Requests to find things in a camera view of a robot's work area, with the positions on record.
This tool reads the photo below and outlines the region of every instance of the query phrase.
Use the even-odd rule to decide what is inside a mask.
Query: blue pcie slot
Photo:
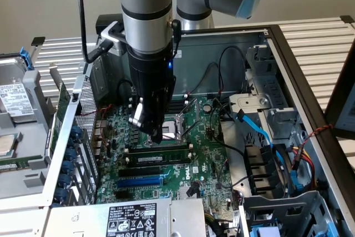
[[[163,178],[160,176],[141,177],[136,179],[118,180],[117,188],[148,186],[148,185],[162,185]]]

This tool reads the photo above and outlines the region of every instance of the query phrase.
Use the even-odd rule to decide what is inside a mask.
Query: white wall
[[[120,0],[84,0],[88,34],[95,33],[100,14],[118,13]],[[261,0],[249,21],[214,13],[216,25],[267,22],[290,19],[337,17],[355,18],[354,0]],[[29,47],[33,37],[78,37],[80,35],[77,0],[0,0],[0,53]]]

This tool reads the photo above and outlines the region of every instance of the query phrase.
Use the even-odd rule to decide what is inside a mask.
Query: motherboard
[[[97,204],[201,198],[207,213],[232,218],[232,191],[220,184],[231,184],[226,148],[212,139],[218,135],[218,115],[212,116],[210,127],[212,100],[194,102],[183,114],[166,115],[160,144],[128,124],[128,108],[107,112],[106,126],[100,128]]]

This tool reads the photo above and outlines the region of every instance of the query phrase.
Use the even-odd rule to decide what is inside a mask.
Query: power supply label
[[[1,85],[0,98],[11,117],[33,114],[31,103],[22,83]]]
[[[110,207],[106,237],[156,237],[156,203]]]

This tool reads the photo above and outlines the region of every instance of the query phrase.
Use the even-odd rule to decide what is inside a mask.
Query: green circuit board
[[[220,181],[223,184],[231,184],[230,174],[222,166],[227,159],[226,149],[215,141],[209,139],[206,135],[206,129],[209,128],[210,115],[202,111],[204,104],[212,105],[211,100],[199,98],[197,100],[199,110],[195,105],[185,113],[184,128],[188,128],[196,121],[196,112],[199,112],[200,120],[195,127],[188,133],[187,141],[193,145],[189,150],[171,150],[164,152],[140,153],[139,156],[158,158],[159,155],[167,154],[171,158],[176,158],[178,154],[184,160],[185,154],[191,153],[191,160],[187,163],[179,164],[158,164],[160,173],[165,175],[162,185],[129,187],[124,189],[117,188],[117,181],[122,179],[119,176],[119,170],[127,168],[125,162],[125,129],[130,131],[130,142],[134,142],[133,148],[143,148],[147,136],[138,133],[128,124],[128,115],[125,110],[119,114],[119,108],[113,109],[107,117],[110,127],[106,133],[107,140],[111,143],[115,139],[116,146],[112,147],[110,157],[107,156],[105,149],[101,151],[99,163],[100,184],[97,193],[97,204],[115,203],[119,201],[147,200],[159,198],[185,199],[184,195],[191,183],[198,181],[200,184],[201,198],[206,212],[213,213],[216,218],[231,219],[232,207],[227,207],[227,199],[232,199],[232,192],[229,189],[223,189],[217,182],[216,174],[221,172]],[[212,118],[212,129],[217,128],[217,115]],[[175,144],[174,140],[163,141],[162,144]],[[117,198],[116,193],[124,191],[128,196]]]

